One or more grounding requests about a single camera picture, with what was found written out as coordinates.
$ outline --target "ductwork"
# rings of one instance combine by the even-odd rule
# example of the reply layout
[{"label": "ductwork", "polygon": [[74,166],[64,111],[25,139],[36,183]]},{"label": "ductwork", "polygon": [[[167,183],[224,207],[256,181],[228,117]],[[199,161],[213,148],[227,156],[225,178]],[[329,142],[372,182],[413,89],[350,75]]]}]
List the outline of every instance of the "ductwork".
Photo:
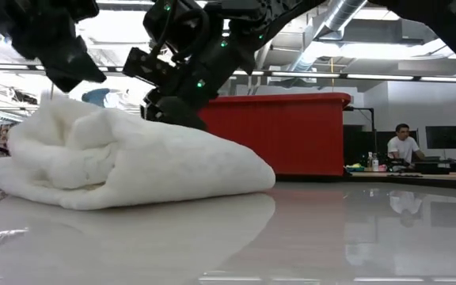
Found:
[{"label": "ductwork", "polygon": [[314,56],[315,43],[317,43],[315,40],[322,37],[342,40],[344,28],[366,3],[367,0],[332,0],[327,11],[320,15],[324,19],[323,22],[317,28],[310,27],[313,24],[312,21],[310,22],[306,32],[313,33],[313,39],[288,70],[299,72],[310,70],[317,59]]}]

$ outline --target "white wall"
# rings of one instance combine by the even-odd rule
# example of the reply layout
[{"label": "white wall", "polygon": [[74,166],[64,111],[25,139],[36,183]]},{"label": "white wall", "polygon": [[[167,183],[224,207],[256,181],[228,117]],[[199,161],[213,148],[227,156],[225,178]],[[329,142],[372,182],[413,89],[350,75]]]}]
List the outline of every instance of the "white wall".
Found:
[{"label": "white wall", "polygon": [[[237,95],[247,95],[248,86],[247,85],[237,85]],[[363,93],[358,92],[357,88],[355,87],[325,87],[321,90],[318,90],[316,87],[308,88],[308,87],[293,87],[290,89],[285,89],[283,87],[278,86],[267,86],[263,85],[260,86],[256,92],[256,95],[276,95],[276,94],[300,94],[300,93],[347,93],[353,96],[354,102],[350,105],[353,107],[363,107]],[[370,119],[371,114],[369,112],[365,112],[364,115],[367,116],[365,118],[360,112],[343,112],[344,115],[344,124],[349,125],[359,125],[359,126],[370,126],[371,122],[367,120]]]},{"label": "white wall", "polygon": [[[428,156],[442,156],[443,150],[429,150],[426,126],[456,126],[456,83],[384,82],[364,93],[366,107],[376,114],[378,131],[393,131],[400,123],[418,130],[420,148]],[[456,159],[456,150],[446,150]]]}]

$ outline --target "folded towel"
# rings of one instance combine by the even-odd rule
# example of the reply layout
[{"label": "folded towel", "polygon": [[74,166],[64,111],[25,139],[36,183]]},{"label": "folded towel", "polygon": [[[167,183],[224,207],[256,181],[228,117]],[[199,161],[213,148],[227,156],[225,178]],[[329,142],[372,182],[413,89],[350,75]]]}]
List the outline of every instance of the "folded towel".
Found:
[{"label": "folded towel", "polygon": [[276,180],[235,142],[62,98],[13,127],[8,147],[0,189],[75,210],[258,192]]}]

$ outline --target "pipe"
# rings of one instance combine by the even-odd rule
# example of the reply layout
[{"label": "pipe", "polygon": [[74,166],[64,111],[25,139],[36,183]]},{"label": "pipe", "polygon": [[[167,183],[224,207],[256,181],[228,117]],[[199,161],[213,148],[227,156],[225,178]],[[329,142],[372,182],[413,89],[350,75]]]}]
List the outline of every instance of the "pipe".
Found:
[{"label": "pipe", "polygon": [[309,71],[317,60],[312,56],[314,53],[314,40],[331,32],[343,31],[346,25],[360,11],[367,0],[332,0],[325,12],[325,19],[319,28],[314,32],[313,41],[306,47],[304,52],[290,65],[288,71],[306,72]]}]

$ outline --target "computer monitor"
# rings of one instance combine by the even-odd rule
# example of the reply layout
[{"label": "computer monitor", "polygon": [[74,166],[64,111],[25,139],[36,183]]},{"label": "computer monitor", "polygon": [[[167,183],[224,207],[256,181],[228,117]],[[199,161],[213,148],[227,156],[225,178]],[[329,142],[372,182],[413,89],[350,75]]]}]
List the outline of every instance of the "computer monitor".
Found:
[{"label": "computer monitor", "polygon": [[456,149],[456,126],[425,127],[429,150]]}]

